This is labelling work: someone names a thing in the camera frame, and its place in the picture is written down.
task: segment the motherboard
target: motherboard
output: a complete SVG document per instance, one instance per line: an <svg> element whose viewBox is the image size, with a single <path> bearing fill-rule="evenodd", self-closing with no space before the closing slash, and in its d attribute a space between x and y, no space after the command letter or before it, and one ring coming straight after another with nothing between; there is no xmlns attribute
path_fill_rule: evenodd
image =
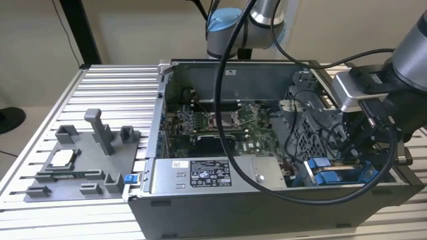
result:
<svg viewBox="0 0 427 240"><path fill-rule="evenodd" d="M221 157L216 115L208 104L192 101L166 113L169 156L173 158ZM221 125L234 156L284 158L272 130L271 107L260 102L237 103L221 112Z"/></svg>

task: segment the wall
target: wall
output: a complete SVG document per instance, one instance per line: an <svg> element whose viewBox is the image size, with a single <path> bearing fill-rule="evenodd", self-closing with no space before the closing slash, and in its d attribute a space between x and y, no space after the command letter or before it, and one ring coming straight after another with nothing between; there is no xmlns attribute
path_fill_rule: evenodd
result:
<svg viewBox="0 0 427 240"><path fill-rule="evenodd" d="M0 0L0 107L52 105L76 70L52 2Z"/></svg>
<svg viewBox="0 0 427 240"><path fill-rule="evenodd" d="M297 59L335 62L395 48L427 9L427 0L300 0L285 49ZM389 53L355 60L381 63Z"/></svg>
<svg viewBox="0 0 427 240"><path fill-rule="evenodd" d="M221 7L243 7L245 1L224 0ZM82 0L82 4L105 64L205 58L204 21L189 1ZM368 49L395 47L425 5L425 0L300 0L285 49L300 59L331 62ZM77 50L73 38L70 42ZM253 58L272 59L275 50L255 50ZM76 71L50 0L0 0L0 107L52 105Z"/></svg>

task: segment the warning label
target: warning label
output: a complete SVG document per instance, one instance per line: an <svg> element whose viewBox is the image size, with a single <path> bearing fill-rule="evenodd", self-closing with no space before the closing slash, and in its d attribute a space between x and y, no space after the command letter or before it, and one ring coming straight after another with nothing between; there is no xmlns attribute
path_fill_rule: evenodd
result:
<svg viewBox="0 0 427 240"><path fill-rule="evenodd" d="M189 172L189 185L193 188L232 185L228 160L190 161Z"/></svg>

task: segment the white sticker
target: white sticker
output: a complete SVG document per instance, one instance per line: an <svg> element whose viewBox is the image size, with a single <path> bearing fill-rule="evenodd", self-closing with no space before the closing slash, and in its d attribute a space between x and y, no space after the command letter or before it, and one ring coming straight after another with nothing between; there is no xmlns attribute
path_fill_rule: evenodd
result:
<svg viewBox="0 0 427 240"><path fill-rule="evenodd" d="M236 70L225 70L225 76L236 75Z"/></svg>
<svg viewBox="0 0 427 240"><path fill-rule="evenodd" d="M172 168L186 169L188 168L188 161L172 161Z"/></svg>

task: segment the black cable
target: black cable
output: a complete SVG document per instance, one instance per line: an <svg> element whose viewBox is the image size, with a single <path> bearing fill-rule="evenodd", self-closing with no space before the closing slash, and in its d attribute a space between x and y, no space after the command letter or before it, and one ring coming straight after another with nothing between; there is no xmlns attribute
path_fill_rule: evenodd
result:
<svg viewBox="0 0 427 240"><path fill-rule="evenodd" d="M1 150L0 150L0 153L2 153L2 154L5 154L5 155L10 155L12 157L16 157L16 158L18 157L17 155L14 155L14 154L12 154L12 153L9 153L9 152L6 152L6 151L1 151Z"/></svg>
<svg viewBox="0 0 427 240"><path fill-rule="evenodd" d="M353 56L349 56L328 65L323 65L323 66L313 66L313 65L309 65L309 64L305 64L303 63L301 61L296 60L281 48L280 46L280 43L277 42L277 39L276 39L276 34L275 34L275 16L276 16L276 11L277 11L277 8L279 8L279 4L280 4L280 1L279 0L276 3L275 3L275 6L273 6L273 9L272 9L272 17L271 17L271 21L269 21L269 33L271 33L271 38L272 38L272 42L273 42L273 45L275 47L277 48L279 52L287 57L288 60L291 60L295 64L305 67L305 68L309 68L309 69L328 69L328 68L332 68L340 64L344 64L357 58L361 58L364 56L368 56L368 55L372 55L372 54L380 54L380 53L392 53L393 52L393 48L379 48L379 49L375 49L375 50L369 50L369 51L364 51Z"/></svg>
<svg viewBox="0 0 427 240"><path fill-rule="evenodd" d="M61 16L60 16L60 13L58 13L58 9L56 8L54 0L50 0L50 1L52 1L52 4L53 4L53 8L54 8L56 16L57 16L57 19L58 19L58 22L60 22L60 25L61 25L61 29L64 29L64 32L65 32L65 34L66 34L66 40L68 40L70 52L72 52L73 58L74 58L74 60L76 60L76 62L77 62L77 66L78 66L78 68L80 68L80 61L78 61L78 58L77 58L76 53L74 53L72 41L70 41L69 34L68 34L68 32L66 32L66 29L65 29L65 26L64 26L64 23L62 23L62 20L61 20Z"/></svg>
<svg viewBox="0 0 427 240"><path fill-rule="evenodd" d="M385 126L384 130L387 132L387 137L389 139L389 148L388 148L388 156L385 160L385 164L383 168L380 169L379 173L375 175L375 177L371 179L368 183L365 183L356 191L352 193L347 194L345 196L333 198L333 199L323 199L323 200L311 200L311 199L300 199L295 198L287 195L281 195L277 192L269 190L260 184L257 184L251 177L244 173L241 168L239 167L239 164L234 160L233 157L233 152L230 151L228 141L225 138L225 133L224 133L224 127L222 127L222 119L221 119L221 86L222 86L222 76L224 76L224 70L225 70L225 64L226 64L226 59L232 50L232 47L234 45L234 41L241 29L241 26L249 16L251 9L256 3L256 0L248 0L247 4L244 6L244 9L241 11L241 14L239 16L237 22L234 24L234 28L230 32L229 40L226 43L226 47L224 50L224 53L220 57L218 65L217 65L217 70L216 70L216 75L214 75L214 92L213 92L213 102L214 102L214 119L216 119L216 127L217 127L217 134L218 134L218 139L221 143L221 147L224 149L224 153L226 155L226 158L229 160L229 164L232 165L236 173L241 177L241 179L260 192L264 194L268 194L281 200L289 201L296 204L305 204L305 205L315 205L315 206L325 206L325 205L335 205L335 204L341 204L345 203L355 198L360 197L365 192L371 190L376 186L376 184L380 182L383 176L385 173L388 173L389 169L393 166L395 162L395 157L396 157L396 148L397 148L397 134L396 131L389 127Z"/></svg>
<svg viewBox="0 0 427 240"><path fill-rule="evenodd" d="M204 7L201 5L200 0L186 0L186 1L190 1L194 4L194 6L197 7L198 12L200 12L204 20L206 21L208 20L208 15L206 15L206 11L205 11L205 9L204 9Z"/></svg>
<svg viewBox="0 0 427 240"><path fill-rule="evenodd" d="M327 135L325 135L324 143L325 143L327 146L329 146L329 139L331 139L333 130L335 130L340 125L343 125L340 122L335 123L333 126L332 126L331 129L329 129L329 132L328 132Z"/></svg>
<svg viewBox="0 0 427 240"><path fill-rule="evenodd" d="M299 162L300 164L303 164L304 161L299 160L299 159L296 158L296 156L292 155L292 154L289 153L289 151L288 151L288 144L289 144L291 137L292 137L292 135L293 135L295 127L296 127L297 114L299 114L299 113L297 113L296 105L295 105L295 102L293 102L292 123L291 123L291 128L289 128L289 130L288 130L287 138L285 138L285 140L284 140L284 146L283 146L283 148L284 148L284 153L285 153L285 155L291 158L292 162Z"/></svg>

